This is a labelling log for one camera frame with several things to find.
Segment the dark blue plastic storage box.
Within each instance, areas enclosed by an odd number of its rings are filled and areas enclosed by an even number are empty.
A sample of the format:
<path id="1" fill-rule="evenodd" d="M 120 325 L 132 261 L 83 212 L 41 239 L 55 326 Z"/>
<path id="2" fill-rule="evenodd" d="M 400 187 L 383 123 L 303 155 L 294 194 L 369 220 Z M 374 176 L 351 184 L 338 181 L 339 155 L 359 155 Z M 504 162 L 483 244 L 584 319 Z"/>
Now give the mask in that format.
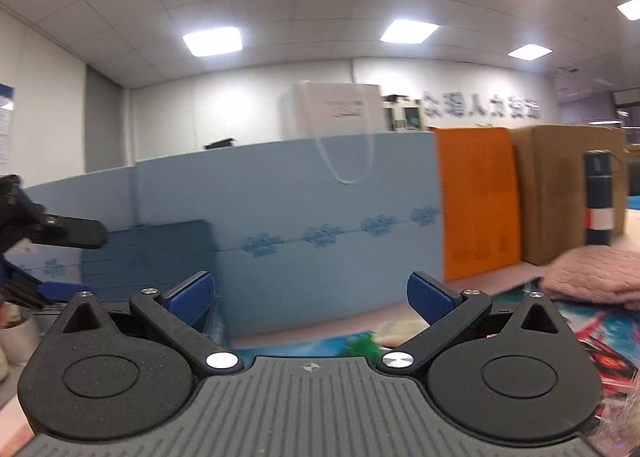
<path id="1" fill-rule="evenodd" d="M 126 302 L 143 288 L 165 292 L 214 270 L 213 229 L 206 221 L 111 232 L 102 248 L 81 252 L 81 282 L 107 302 Z"/>

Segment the white cup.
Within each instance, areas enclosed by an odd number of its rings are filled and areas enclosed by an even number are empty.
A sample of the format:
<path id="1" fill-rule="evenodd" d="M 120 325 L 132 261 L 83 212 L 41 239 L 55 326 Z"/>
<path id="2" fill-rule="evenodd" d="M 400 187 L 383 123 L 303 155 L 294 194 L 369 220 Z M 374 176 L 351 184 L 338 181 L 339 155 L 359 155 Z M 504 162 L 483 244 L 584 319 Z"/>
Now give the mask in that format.
<path id="1" fill-rule="evenodd" d="M 28 316 L 19 324 L 3 328 L 0 342 L 11 365 L 26 365 L 40 343 L 35 318 Z"/>

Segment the orange cardboard box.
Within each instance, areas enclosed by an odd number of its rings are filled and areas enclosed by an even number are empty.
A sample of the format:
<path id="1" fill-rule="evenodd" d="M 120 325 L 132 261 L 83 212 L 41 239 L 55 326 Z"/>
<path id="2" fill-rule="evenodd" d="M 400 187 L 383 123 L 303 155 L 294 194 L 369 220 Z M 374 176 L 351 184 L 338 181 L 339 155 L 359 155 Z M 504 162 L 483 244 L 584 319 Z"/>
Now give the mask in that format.
<path id="1" fill-rule="evenodd" d="M 446 281 L 520 263 L 520 192 L 510 132 L 435 128 L 433 133 Z"/>

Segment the pink knitted cloth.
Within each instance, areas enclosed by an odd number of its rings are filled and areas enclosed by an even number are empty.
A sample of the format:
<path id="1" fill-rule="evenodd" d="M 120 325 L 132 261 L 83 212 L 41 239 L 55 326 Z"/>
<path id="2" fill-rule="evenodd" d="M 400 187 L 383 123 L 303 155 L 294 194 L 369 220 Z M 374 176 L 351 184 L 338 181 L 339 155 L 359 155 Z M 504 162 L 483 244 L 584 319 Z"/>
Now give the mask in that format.
<path id="1" fill-rule="evenodd" d="M 555 300 L 621 305 L 638 311 L 639 285 L 638 252 L 585 246 L 552 262 L 539 288 Z"/>

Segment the colourful anime desk mat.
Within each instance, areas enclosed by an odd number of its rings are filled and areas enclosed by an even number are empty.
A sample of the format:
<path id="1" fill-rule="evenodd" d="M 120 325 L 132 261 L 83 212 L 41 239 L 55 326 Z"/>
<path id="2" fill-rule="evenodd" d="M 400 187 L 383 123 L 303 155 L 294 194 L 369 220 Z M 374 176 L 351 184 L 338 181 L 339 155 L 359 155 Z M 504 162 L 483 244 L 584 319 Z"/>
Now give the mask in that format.
<path id="1" fill-rule="evenodd" d="M 606 451 L 639 444 L 639 316 L 618 307 L 554 301 L 540 279 L 491 297 L 469 341 L 419 377 L 437 414 L 483 441 L 541 446 L 585 433 Z M 427 327 L 392 340 L 390 329 L 297 341 L 286 331 L 234 341 L 256 356 L 355 356 L 376 363 Z"/>

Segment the brown cardboard box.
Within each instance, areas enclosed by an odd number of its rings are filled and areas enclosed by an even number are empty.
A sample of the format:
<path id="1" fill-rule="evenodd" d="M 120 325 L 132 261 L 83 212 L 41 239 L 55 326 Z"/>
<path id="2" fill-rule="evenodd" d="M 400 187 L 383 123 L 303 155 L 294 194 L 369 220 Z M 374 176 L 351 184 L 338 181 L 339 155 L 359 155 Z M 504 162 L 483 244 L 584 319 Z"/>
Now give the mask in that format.
<path id="1" fill-rule="evenodd" d="M 512 128 L 520 192 L 522 260 L 546 265 L 585 242 L 587 151 L 610 152 L 614 224 L 625 230 L 628 175 L 618 128 L 544 124 Z"/>

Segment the dark spray can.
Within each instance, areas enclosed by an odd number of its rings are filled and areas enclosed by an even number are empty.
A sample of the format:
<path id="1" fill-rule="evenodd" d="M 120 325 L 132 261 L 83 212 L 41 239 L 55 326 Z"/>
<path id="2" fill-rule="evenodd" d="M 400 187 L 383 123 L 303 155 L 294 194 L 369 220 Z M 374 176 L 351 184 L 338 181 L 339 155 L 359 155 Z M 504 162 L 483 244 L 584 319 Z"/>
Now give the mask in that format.
<path id="1" fill-rule="evenodd" d="M 611 154 L 588 150 L 582 156 L 585 170 L 585 245 L 609 246 L 615 225 Z"/>

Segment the white appliance on shelf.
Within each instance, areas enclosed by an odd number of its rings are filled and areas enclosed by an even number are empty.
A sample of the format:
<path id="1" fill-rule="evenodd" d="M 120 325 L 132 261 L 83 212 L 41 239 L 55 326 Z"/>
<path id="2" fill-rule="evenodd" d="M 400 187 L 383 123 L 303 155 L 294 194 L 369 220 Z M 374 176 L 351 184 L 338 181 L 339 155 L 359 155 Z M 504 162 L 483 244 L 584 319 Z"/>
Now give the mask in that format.
<path id="1" fill-rule="evenodd" d="M 426 113 L 421 99 L 392 94 L 384 96 L 382 102 L 388 131 L 427 130 Z"/>

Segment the white paper gift bag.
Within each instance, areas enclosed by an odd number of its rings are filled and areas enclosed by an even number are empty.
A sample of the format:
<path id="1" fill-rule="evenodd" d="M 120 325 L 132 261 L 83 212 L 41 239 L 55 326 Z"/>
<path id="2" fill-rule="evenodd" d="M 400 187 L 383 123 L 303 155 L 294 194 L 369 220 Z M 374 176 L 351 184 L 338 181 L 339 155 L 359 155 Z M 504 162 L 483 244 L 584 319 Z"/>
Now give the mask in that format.
<path id="1" fill-rule="evenodd" d="M 322 83 L 300 80 L 279 100 L 281 135 L 285 140 L 311 139 L 326 169 L 337 183 L 352 186 L 371 175 L 374 136 L 386 131 L 385 110 L 378 85 Z M 344 178 L 326 148 L 326 139 L 357 135 L 364 140 L 363 173 Z"/>

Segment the blue wall notice board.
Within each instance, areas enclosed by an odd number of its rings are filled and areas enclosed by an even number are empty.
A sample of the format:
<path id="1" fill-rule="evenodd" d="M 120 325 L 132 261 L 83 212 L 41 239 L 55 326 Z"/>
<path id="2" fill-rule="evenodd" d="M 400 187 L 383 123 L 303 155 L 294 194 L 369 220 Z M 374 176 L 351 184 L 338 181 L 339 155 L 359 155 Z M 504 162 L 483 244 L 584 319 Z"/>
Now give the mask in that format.
<path id="1" fill-rule="evenodd" d="M 9 175 L 14 111 L 14 88 L 0 84 L 0 174 Z"/>

